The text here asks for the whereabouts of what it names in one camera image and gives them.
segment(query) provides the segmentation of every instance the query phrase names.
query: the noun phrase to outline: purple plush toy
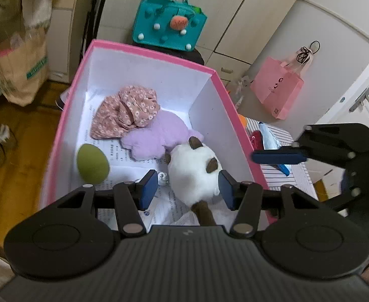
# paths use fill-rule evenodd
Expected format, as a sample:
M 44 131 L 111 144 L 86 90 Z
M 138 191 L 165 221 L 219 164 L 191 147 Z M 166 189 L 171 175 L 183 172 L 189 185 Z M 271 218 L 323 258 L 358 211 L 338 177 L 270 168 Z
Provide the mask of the purple plush toy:
M 178 116 L 160 110 L 147 127 L 129 131 L 120 141 L 124 148 L 131 150 L 135 160 L 148 160 L 162 158 L 166 150 L 187 142 L 191 136 L 204 140 L 203 135 L 188 129 Z

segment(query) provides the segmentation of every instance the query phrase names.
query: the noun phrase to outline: striped tablecloth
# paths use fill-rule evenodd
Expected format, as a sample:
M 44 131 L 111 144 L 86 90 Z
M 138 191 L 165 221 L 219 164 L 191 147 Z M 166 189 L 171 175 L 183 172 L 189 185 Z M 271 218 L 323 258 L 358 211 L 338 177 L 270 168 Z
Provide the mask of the striped tablecloth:
M 246 132 L 251 135 L 253 131 L 259 129 L 259 122 L 246 118 Z M 272 134 L 280 141 L 282 146 L 291 145 L 294 141 L 290 133 L 286 130 L 267 125 Z M 291 165 L 289 176 L 285 176 L 280 170 L 270 165 L 262 165 L 262 171 L 266 178 L 267 185 L 271 190 L 279 191 L 281 185 L 290 184 L 317 199 L 316 191 L 312 185 L 308 170 L 304 163 Z

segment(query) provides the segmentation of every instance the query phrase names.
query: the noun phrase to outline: olive green egg-shaped object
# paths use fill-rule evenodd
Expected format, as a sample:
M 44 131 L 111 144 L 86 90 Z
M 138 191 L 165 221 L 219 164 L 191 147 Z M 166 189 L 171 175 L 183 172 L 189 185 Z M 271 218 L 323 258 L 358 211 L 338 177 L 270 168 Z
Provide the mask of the olive green egg-shaped object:
M 77 168 L 82 179 L 93 185 L 102 183 L 110 170 L 105 154 L 92 144 L 83 144 L 79 148 Z

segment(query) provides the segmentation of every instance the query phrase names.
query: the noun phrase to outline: pink floral fabric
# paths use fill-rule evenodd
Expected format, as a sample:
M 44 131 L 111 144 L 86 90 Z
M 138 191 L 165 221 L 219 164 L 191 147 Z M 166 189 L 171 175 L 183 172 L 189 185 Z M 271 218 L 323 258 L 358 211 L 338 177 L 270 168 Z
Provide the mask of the pink floral fabric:
M 123 137 L 132 129 L 147 126 L 160 108 L 155 90 L 124 87 L 101 103 L 93 117 L 90 135 L 95 139 Z

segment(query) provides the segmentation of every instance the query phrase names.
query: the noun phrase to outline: pink paper bag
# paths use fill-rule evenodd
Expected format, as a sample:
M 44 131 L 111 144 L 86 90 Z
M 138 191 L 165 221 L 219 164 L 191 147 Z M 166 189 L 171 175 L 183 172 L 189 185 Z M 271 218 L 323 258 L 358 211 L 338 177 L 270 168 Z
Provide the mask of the pink paper bag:
M 298 63 L 296 57 L 299 53 L 301 50 L 282 61 L 268 57 L 250 85 L 259 101 L 276 119 L 288 116 L 304 84 L 302 76 L 313 61 L 309 50 L 309 60 Z

